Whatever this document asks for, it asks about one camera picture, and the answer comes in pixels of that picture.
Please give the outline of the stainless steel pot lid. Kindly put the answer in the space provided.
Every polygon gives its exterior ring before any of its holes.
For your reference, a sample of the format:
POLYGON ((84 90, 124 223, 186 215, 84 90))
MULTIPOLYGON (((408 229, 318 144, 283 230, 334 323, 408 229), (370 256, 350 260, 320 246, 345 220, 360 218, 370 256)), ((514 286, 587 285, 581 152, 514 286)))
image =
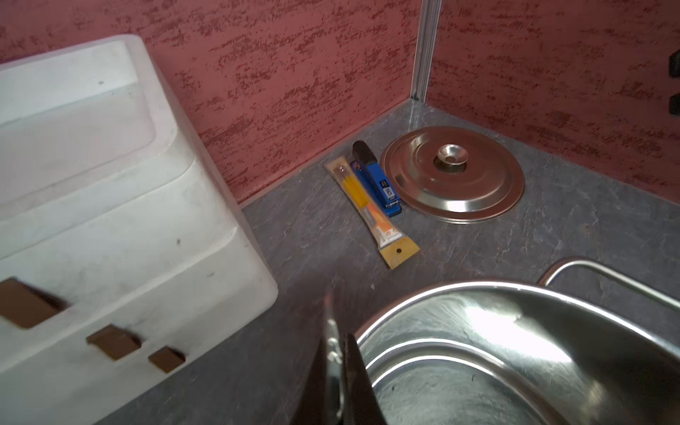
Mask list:
POLYGON ((497 218, 525 190, 515 156, 462 127, 424 127, 400 136, 385 148, 380 165, 403 203, 449 223, 497 218))

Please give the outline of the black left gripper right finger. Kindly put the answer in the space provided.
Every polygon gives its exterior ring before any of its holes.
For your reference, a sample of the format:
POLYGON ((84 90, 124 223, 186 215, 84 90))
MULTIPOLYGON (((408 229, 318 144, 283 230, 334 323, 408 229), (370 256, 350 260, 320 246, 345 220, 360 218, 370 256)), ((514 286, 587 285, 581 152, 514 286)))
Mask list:
POLYGON ((377 402, 361 351, 353 334, 345 335, 343 355, 343 424, 386 425, 387 421, 377 402))

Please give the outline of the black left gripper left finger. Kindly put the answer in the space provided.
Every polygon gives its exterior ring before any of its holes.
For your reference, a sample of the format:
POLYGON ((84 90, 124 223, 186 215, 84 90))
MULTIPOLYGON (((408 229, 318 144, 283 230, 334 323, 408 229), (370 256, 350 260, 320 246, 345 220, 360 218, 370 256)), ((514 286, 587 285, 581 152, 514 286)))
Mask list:
POLYGON ((321 339, 313 357, 306 384, 290 425, 324 425, 326 423, 326 343, 321 339))

